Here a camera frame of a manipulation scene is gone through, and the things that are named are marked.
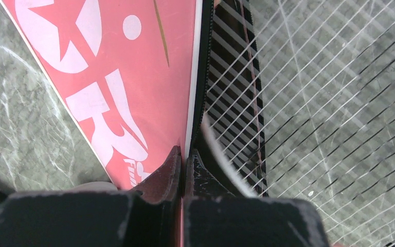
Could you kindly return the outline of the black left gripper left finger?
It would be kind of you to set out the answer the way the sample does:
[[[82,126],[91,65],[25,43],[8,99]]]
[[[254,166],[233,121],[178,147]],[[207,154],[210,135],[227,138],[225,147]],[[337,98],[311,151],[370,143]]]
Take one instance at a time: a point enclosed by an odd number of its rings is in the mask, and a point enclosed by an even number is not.
[[[27,191],[0,207],[0,246],[180,246],[181,150],[130,190]]]

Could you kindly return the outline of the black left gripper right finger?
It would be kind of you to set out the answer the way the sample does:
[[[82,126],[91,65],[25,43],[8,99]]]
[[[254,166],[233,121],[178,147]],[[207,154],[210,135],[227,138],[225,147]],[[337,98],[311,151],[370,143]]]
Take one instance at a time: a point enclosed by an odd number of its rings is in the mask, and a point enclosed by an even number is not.
[[[200,154],[189,158],[183,209],[184,246],[329,246],[321,217],[300,199],[236,197]]]

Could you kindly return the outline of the pink racket bag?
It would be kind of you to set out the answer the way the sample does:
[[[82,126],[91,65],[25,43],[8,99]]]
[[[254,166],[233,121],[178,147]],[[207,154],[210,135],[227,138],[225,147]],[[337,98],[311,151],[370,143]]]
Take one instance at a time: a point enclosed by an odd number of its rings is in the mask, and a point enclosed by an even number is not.
[[[236,1],[1,1],[113,184],[130,190],[197,135],[240,194],[206,109],[214,20]]]

